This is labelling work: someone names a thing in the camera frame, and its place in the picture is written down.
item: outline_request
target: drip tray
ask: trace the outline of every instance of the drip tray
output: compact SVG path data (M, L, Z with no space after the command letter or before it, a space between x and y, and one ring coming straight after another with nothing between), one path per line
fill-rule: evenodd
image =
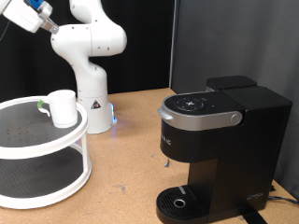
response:
M83 173L82 155L72 147L37 158L0 160L0 195L34 198L72 184Z
M207 223L207 214L188 186L166 189L157 198L157 216L163 223Z

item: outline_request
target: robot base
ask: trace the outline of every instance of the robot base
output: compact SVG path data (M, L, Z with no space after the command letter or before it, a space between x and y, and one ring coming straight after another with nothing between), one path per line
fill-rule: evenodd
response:
M85 98L79 96L78 102L85 108L89 127L87 133L104 133L112 125L112 104L108 101L108 96Z

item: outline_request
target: white mug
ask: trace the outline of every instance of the white mug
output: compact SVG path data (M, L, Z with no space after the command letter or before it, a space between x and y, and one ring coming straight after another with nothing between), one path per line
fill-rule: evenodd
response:
M50 112L42 107L44 103L49 104ZM37 103L37 108L49 117L51 114L56 128L69 128L78 122L76 94L74 91L53 91Z

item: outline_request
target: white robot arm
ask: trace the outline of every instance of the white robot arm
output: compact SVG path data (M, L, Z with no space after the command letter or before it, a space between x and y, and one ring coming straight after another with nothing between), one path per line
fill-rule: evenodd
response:
M52 7L43 0L0 0L0 15L35 33L39 27L57 34L59 27L49 18Z
M61 26L59 33L51 36L51 44L75 72L78 102L88 114L87 132L102 133L113 125L113 108L107 97L107 73L89 57L122 53L127 37L106 15L100 0L70 0L70 9L76 19L87 24Z

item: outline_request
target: coffee maker lid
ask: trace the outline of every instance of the coffee maker lid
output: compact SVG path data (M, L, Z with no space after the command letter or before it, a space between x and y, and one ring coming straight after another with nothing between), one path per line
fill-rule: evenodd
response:
M166 97L158 113L168 125L185 131L203 131L238 125L245 108L219 91Z

